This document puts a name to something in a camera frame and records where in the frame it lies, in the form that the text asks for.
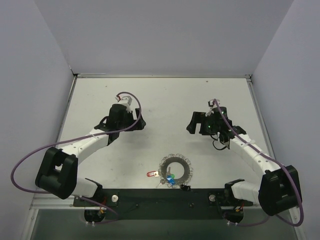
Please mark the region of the red key tag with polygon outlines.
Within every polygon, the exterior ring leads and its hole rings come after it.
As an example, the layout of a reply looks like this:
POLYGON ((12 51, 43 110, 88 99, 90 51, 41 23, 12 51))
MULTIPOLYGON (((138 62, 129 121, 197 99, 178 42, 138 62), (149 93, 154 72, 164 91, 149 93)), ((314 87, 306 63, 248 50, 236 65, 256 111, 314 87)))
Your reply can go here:
POLYGON ((158 171, 149 171, 146 173, 147 177, 159 177, 159 172, 158 171))

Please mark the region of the large metal keyring with loops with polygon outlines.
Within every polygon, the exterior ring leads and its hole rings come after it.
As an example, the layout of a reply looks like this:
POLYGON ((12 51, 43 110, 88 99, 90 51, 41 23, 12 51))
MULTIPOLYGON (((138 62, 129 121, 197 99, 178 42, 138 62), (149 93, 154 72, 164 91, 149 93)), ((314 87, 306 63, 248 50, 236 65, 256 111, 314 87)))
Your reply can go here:
POLYGON ((180 188, 180 185, 188 185, 193 176, 193 168, 191 161, 182 154, 169 154, 165 156, 158 168, 159 186, 167 186, 168 188, 180 188), (166 177, 174 175, 175 185, 169 186, 166 177))

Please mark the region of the blue key tag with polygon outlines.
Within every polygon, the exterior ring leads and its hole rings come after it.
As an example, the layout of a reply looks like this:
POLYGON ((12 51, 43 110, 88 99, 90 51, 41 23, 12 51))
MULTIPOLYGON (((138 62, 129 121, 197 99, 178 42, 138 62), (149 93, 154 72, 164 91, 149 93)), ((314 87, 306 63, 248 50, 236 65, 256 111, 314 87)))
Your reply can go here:
POLYGON ((166 180, 167 180, 167 184, 169 186, 174 186, 175 185, 175 180, 170 178, 169 175, 166 177, 166 180))

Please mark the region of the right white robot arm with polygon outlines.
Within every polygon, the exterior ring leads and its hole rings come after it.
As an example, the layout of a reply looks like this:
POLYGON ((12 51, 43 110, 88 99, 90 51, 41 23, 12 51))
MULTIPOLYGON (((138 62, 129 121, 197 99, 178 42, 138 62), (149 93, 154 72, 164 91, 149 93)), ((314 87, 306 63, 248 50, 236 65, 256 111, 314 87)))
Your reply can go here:
POLYGON ((257 184, 244 179, 226 183, 225 198, 230 203, 243 200, 258 204, 269 216, 302 203, 298 171, 292 165, 276 163, 264 153, 243 128, 233 125, 226 107, 212 105, 208 113, 193 112, 186 129, 190 134, 195 134, 197 125, 200 125, 199 134, 216 135, 218 141, 240 156, 260 180, 257 184))

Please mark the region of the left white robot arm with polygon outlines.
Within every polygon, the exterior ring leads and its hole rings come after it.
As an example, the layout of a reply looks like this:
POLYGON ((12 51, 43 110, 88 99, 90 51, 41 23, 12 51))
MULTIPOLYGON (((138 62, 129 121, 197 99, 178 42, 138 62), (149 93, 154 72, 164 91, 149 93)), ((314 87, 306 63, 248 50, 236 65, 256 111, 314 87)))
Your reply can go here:
POLYGON ((113 104, 87 135, 61 148, 48 148, 35 178, 35 185, 60 199, 84 197, 92 206, 101 203, 102 185, 78 176, 78 166, 96 151, 109 146, 120 132, 143 130, 146 122, 141 109, 131 110, 127 103, 113 104))

